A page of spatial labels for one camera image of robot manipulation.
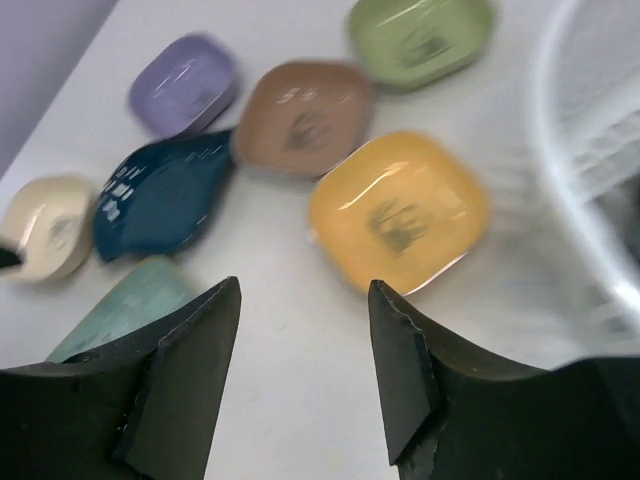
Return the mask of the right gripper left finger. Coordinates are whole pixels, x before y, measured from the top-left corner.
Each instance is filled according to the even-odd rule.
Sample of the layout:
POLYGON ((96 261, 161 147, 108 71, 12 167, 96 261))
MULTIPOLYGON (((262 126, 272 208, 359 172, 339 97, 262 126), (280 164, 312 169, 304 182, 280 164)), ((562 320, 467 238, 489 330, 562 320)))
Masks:
POLYGON ((61 363, 1 373, 5 479, 201 479, 241 310, 228 277, 61 363))

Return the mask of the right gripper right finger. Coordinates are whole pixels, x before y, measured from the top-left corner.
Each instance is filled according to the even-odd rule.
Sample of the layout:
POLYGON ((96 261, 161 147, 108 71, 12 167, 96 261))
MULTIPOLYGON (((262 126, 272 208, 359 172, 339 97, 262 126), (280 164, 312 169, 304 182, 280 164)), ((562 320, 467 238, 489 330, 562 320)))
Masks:
POLYGON ((541 370, 368 291, 388 459, 403 479, 635 479, 639 360, 541 370))

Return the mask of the brown square panda plate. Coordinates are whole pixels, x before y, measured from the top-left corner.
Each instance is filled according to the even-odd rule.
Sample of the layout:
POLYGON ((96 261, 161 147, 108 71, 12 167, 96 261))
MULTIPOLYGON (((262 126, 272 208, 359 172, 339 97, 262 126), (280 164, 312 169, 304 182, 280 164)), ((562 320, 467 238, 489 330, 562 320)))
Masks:
POLYGON ((232 135, 233 159, 315 179, 355 151, 375 99, 371 81, 343 61, 292 60, 256 84, 232 135))

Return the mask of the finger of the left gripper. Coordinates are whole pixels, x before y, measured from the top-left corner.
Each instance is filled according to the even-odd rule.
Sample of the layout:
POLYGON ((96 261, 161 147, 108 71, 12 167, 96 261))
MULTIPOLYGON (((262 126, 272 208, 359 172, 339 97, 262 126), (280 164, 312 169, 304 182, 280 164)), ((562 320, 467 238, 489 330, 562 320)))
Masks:
POLYGON ((25 255, 21 247, 1 245, 0 246, 0 269, 20 268, 24 264, 25 255))

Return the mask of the yellow square panda plate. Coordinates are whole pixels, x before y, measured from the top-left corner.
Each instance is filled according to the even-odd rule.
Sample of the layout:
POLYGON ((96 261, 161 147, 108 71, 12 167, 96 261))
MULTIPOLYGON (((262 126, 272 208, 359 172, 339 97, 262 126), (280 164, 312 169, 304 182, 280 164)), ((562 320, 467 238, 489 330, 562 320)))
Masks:
POLYGON ((378 136, 314 188, 309 224, 351 286, 410 295, 464 258, 489 229, 488 189, 432 136, 378 136))

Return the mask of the light teal rectangular plate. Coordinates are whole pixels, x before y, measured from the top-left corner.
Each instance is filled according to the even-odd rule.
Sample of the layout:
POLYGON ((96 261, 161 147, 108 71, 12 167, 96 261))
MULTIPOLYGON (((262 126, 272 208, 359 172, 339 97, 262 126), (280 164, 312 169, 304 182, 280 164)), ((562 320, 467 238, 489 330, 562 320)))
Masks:
POLYGON ((152 256, 121 279, 54 348, 48 362, 65 360, 128 335, 188 304, 198 282, 166 256, 152 256))

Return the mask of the cream square panda plate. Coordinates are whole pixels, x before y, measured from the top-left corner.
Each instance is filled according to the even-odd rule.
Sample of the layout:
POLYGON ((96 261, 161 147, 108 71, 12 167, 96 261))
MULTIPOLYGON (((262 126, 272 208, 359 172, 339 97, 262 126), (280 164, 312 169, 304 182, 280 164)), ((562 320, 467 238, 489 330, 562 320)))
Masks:
POLYGON ((11 199, 1 221, 1 240, 22 260, 3 268, 9 282, 52 282, 72 274, 92 248, 95 192, 84 177, 63 174, 25 184, 11 199))

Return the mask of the purple square panda plate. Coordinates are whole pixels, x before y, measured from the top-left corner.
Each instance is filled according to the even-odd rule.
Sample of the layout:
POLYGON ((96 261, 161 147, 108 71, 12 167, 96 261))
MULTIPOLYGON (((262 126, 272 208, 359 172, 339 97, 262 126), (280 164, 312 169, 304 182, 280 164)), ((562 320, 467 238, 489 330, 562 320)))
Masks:
POLYGON ((235 101, 240 70, 213 37, 191 33, 169 44, 133 81, 128 104, 155 137, 204 130, 235 101))

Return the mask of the dark blue leaf plate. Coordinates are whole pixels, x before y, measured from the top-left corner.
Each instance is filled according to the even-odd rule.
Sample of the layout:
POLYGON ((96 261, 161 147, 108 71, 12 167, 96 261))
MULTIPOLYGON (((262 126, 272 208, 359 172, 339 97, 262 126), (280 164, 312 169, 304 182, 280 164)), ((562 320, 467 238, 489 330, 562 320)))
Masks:
POLYGON ((173 255, 215 213, 230 180, 233 131, 149 143, 106 181, 95 210, 94 244, 105 263, 124 255, 173 255))

